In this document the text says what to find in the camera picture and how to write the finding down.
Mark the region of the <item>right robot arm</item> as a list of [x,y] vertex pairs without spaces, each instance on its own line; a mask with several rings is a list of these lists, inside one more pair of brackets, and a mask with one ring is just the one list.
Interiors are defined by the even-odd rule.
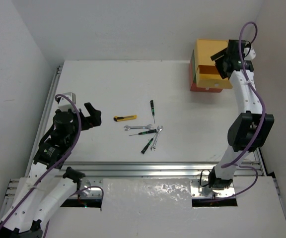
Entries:
[[233,87],[239,115],[228,130],[228,147],[221,161],[209,172],[207,181],[199,179],[199,185],[208,191],[231,186],[245,157],[264,145],[274,124],[274,116],[266,113],[255,88],[254,57],[251,44],[243,40],[229,40],[225,49],[211,56],[220,76]]

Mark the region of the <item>yellow drawer box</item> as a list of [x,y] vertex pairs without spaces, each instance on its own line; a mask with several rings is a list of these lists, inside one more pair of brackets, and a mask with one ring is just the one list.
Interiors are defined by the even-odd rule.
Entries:
[[211,56],[227,47],[228,40],[197,39],[195,70],[197,86],[201,88],[232,89],[229,80],[222,79]]

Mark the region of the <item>green drawer box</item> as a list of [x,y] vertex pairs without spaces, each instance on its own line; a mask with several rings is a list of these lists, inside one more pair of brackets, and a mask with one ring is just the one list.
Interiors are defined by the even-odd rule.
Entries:
[[192,52],[191,69],[192,69],[192,83],[193,84],[197,84],[197,81],[196,81],[196,70],[195,70],[195,51]]

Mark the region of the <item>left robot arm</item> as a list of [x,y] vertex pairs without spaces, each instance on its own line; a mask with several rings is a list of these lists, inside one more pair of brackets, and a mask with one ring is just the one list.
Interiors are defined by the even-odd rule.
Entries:
[[68,167],[48,195],[47,187],[58,175],[83,130],[101,125],[101,111],[84,104],[85,117],[75,104],[60,107],[33,158],[29,175],[10,209],[0,220],[0,238],[44,238],[49,220],[72,195],[79,194],[85,174]]

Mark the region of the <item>black green screwdriver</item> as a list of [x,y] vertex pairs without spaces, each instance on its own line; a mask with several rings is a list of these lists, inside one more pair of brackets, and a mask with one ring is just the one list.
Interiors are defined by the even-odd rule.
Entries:
[[156,136],[154,136],[153,138],[151,138],[149,141],[148,141],[148,143],[145,145],[145,147],[141,150],[141,153],[142,154],[145,154],[145,152],[147,151],[147,149],[149,148],[149,146],[152,144],[152,142],[154,141],[154,138],[155,138]]
[[155,110],[154,110],[154,101],[150,100],[150,108],[151,108],[151,113],[153,117],[153,122],[155,123]]
[[134,135],[154,134],[154,133],[157,133],[157,129],[151,129],[151,130],[139,132],[139,133],[137,133],[137,134],[131,134],[131,136],[134,136]]

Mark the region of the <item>red drawer box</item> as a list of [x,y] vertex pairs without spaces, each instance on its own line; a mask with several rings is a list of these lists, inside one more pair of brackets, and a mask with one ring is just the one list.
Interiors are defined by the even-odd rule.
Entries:
[[190,84],[190,91],[192,92],[220,93],[222,91],[222,89],[201,88],[198,87],[197,84],[193,84],[191,62],[189,63],[189,84]]

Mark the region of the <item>yellow utility knife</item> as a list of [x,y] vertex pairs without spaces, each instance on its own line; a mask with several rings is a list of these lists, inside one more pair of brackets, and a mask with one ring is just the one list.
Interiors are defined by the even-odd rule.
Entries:
[[115,116],[115,117],[113,118],[113,120],[114,120],[115,122],[127,121],[127,120],[134,120],[134,119],[137,119],[137,115],[130,115],[130,116],[124,116],[124,117]]

